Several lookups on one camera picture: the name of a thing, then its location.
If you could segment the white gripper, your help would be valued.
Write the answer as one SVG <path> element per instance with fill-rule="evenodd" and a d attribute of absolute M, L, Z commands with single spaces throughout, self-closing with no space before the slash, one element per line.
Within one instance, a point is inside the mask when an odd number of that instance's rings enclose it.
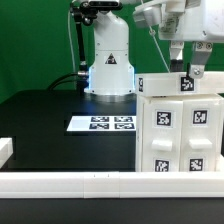
<path fill-rule="evenodd" d="M 200 79 L 212 53 L 212 43 L 224 43 L 224 0 L 186 0 L 183 12 L 170 12 L 162 6 L 159 38 L 170 42 L 170 71 L 184 69 L 182 41 L 192 44 L 192 57 L 187 75 Z"/>

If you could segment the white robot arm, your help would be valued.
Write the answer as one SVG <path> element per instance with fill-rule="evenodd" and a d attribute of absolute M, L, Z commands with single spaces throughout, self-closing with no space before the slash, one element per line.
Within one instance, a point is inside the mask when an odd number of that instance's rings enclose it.
<path fill-rule="evenodd" d="M 126 4 L 135 6 L 137 27 L 168 41 L 166 70 L 149 75 L 144 87 L 129 62 L 129 26 L 115 15 Z M 125 99 L 134 93 L 151 96 L 194 94 L 183 82 L 201 82 L 213 45 L 224 43 L 224 0 L 86 0 L 84 20 L 94 27 L 95 59 L 85 92 L 102 100 Z"/>

